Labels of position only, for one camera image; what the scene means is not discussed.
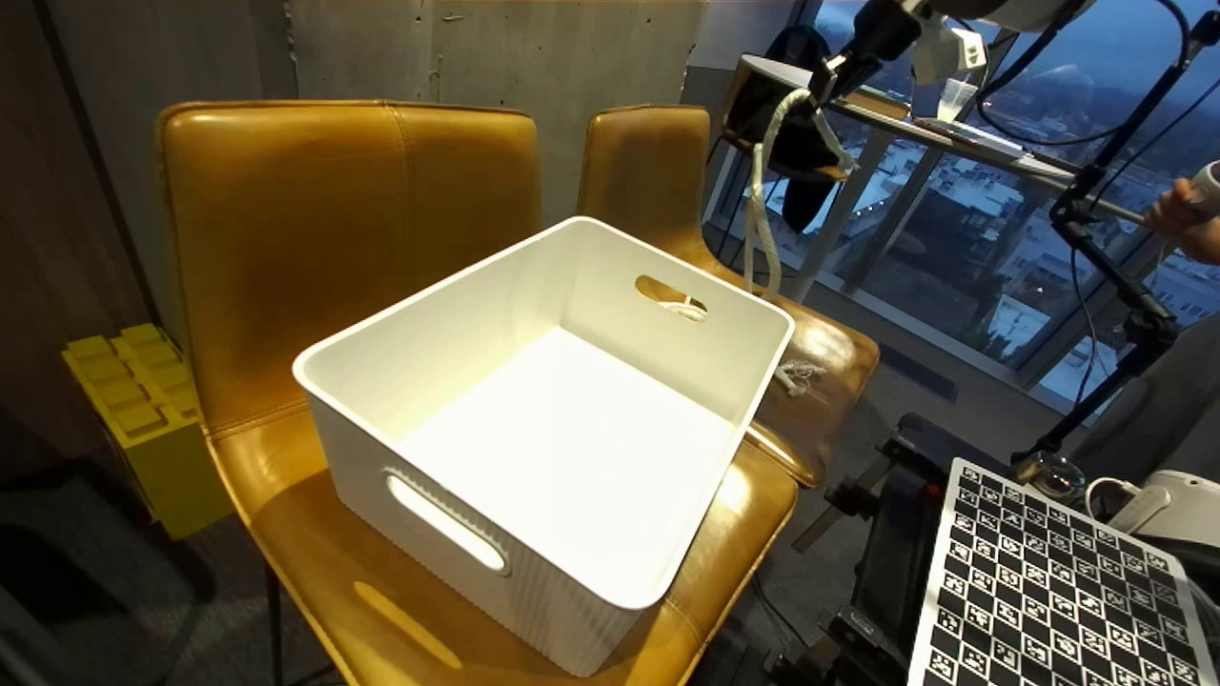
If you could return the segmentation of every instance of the bin handle hole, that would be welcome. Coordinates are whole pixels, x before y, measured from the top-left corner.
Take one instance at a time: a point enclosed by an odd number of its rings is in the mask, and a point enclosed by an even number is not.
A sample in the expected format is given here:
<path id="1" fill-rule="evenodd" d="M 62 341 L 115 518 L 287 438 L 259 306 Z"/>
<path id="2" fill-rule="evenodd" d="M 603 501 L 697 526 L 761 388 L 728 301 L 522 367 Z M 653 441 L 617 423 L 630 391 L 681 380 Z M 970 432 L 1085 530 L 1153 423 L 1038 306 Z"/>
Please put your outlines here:
<path id="1" fill-rule="evenodd" d="M 706 301 L 697 301 L 695 294 L 674 288 L 674 285 L 665 285 L 665 283 L 659 283 L 659 277 L 653 277 L 653 274 L 635 274 L 635 288 L 641 288 L 641 296 L 648 296 L 648 301 L 656 301 L 659 309 L 672 309 L 672 311 L 677 311 L 677 315 L 686 315 L 686 320 L 706 320 L 706 315 L 707 315 L 707 306 L 706 306 Z"/>

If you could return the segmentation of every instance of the chair seat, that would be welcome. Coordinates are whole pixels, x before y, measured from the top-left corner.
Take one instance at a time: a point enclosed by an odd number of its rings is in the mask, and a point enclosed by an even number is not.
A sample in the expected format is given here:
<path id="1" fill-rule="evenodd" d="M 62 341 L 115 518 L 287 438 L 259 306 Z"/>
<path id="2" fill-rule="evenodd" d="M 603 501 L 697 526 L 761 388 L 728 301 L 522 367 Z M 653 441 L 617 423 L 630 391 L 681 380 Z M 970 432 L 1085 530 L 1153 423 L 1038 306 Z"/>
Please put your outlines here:
<path id="1" fill-rule="evenodd" d="M 337 502 L 306 407 L 213 438 L 227 475 L 282 479 L 251 537 L 349 681 L 575 681 Z M 743 438 L 659 609 L 581 681 L 681 681 L 792 513 L 797 479 Z"/>

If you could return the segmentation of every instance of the white plastic bin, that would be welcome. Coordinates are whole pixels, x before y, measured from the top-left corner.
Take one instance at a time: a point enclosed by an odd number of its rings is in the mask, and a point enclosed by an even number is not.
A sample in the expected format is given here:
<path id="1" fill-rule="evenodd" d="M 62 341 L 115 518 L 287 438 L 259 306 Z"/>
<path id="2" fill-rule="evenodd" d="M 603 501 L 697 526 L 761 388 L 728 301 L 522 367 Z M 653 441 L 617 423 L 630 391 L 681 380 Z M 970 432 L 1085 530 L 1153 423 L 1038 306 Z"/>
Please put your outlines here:
<path id="1" fill-rule="evenodd" d="M 337 501 L 573 673 L 656 607 L 792 320 L 567 217 L 308 347 Z"/>

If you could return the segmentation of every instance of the chair backrest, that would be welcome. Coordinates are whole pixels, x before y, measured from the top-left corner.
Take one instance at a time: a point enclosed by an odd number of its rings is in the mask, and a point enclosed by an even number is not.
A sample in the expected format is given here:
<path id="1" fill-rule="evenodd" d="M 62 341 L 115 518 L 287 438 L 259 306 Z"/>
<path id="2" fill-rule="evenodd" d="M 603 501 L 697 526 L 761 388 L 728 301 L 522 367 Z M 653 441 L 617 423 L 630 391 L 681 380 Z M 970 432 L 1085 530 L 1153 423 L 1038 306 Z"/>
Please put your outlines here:
<path id="1" fill-rule="evenodd" d="M 706 156 L 700 107 L 603 109 L 585 121 L 575 211 L 697 268 L 719 268 L 700 239 Z"/>
<path id="2" fill-rule="evenodd" d="M 536 227 L 536 130 L 508 109 L 184 104 L 160 156 L 210 432 L 297 407 L 301 347 Z"/>

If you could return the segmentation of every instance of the floor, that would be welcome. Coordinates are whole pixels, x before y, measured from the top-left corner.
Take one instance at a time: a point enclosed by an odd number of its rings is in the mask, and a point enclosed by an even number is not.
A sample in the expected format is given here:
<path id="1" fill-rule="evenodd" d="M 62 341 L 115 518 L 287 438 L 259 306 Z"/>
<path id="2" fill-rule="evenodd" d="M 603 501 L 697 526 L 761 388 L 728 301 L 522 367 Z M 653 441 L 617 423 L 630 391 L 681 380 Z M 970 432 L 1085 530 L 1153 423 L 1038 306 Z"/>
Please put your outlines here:
<path id="1" fill-rule="evenodd" d="M 839 438 L 827 483 L 875 461 L 888 423 L 907 407 L 907 388 L 899 375 L 880 367 Z M 139 509 L 115 506 L 116 501 L 78 473 L 0 488 L 0 546 L 21 546 L 18 556 L 0 556 L 0 570 L 18 574 L 10 560 L 25 560 L 64 574 L 67 587 L 83 587 L 77 600 L 39 600 L 15 587 L 15 607 L 2 600 L 0 574 L 0 663 L 2 637 L 25 637 L 30 654 L 43 661 L 32 668 L 52 673 L 44 681 L 271 681 L 261 565 L 245 530 L 227 518 L 180 546 L 187 556 L 171 556 L 147 537 Z M 39 530 L 44 546 L 6 540 L 2 530 Z M 766 681 L 766 663 L 800 654 L 846 601 L 860 540 L 866 523 L 832 518 L 819 492 L 809 492 L 697 680 L 750 686 Z M 189 565 L 201 565 L 213 579 L 210 600 L 189 583 Z M 293 607 L 282 607 L 288 681 L 337 681 Z M 0 670 L 0 681 L 39 681 L 32 673 Z"/>

